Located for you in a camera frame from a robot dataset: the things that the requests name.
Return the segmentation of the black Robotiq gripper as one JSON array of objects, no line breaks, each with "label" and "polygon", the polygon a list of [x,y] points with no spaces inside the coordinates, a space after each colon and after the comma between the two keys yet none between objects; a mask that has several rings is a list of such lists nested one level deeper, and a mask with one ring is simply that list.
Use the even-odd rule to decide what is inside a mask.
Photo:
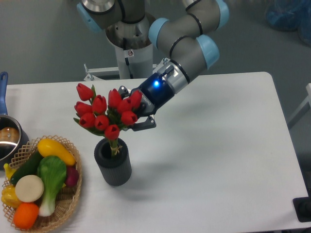
[{"label": "black Robotiq gripper", "polygon": [[[153,74],[150,76],[141,85],[139,85],[136,90],[139,90],[142,93],[141,100],[142,103],[145,104],[145,107],[143,110],[140,110],[138,116],[148,117],[144,122],[134,123],[128,128],[135,132],[155,128],[156,121],[154,116],[151,115],[155,114],[161,106],[163,106],[175,95],[175,93],[168,82],[165,79],[163,80],[162,76],[159,74]],[[124,99],[132,95],[132,90],[122,85],[119,87],[118,93],[121,98]]]}]

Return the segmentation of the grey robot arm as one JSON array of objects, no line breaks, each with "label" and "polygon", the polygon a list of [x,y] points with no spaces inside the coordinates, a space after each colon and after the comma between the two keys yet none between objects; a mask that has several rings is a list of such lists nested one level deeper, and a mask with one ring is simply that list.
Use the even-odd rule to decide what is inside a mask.
[{"label": "grey robot arm", "polygon": [[156,111],[219,59],[208,33],[223,27],[229,9],[222,0],[185,0],[178,20],[155,19],[142,0],[82,0],[77,11],[95,32],[105,31],[115,48],[121,79],[143,78],[138,117],[132,130],[156,126]]}]

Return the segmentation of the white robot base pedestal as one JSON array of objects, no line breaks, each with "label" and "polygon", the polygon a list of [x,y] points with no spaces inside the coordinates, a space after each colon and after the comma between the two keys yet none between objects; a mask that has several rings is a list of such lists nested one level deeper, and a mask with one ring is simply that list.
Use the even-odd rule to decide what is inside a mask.
[{"label": "white robot base pedestal", "polygon": [[155,18],[146,13],[137,23],[122,21],[109,26],[105,32],[114,47],[121,79],[148,78],[153,73],[153,45],[149,28]]}]

